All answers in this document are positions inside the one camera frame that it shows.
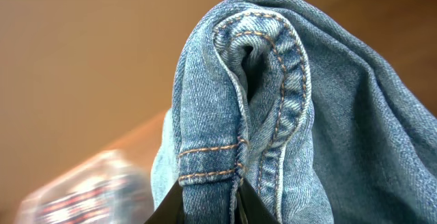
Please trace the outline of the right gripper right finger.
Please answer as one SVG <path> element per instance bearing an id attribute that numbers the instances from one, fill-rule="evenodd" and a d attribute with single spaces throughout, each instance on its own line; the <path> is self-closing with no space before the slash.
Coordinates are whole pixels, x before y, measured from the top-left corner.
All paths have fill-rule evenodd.
<path id="1" fill-rule="evenodd" d="M 237 224 L 279 224 L 246 179 L 237 191 Z"/>

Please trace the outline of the blue denim jeans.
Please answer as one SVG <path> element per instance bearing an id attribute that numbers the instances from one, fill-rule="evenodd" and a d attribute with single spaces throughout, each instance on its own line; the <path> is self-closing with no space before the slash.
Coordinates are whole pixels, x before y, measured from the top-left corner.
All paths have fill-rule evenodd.
<path id="1" fill-rule="evenodd" d="M 235 223 L 244 182 L 279 223 L 435 223 L 436 118 L 305 1 L 225 0 L 178 60 L 152 196 Z"/>

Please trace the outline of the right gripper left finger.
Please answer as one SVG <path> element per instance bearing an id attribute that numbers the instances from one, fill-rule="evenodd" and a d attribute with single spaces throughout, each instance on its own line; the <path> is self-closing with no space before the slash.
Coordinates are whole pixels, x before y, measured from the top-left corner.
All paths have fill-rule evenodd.
<path id="1" fill-rule="evenodd" d="M 176 181 L 144 224 L 184 224 L 184 219 L 182 187 Z"/>

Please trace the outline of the red blue plaid cloth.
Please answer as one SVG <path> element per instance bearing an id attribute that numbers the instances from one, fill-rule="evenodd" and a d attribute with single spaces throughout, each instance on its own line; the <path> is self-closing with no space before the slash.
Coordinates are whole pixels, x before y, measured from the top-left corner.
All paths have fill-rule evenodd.
<path id="1" fill-rule="evenodd" d="M 38 207 L 36 223 L 125 223 L 139 181 L 117 176 L 88 185 Z"/>

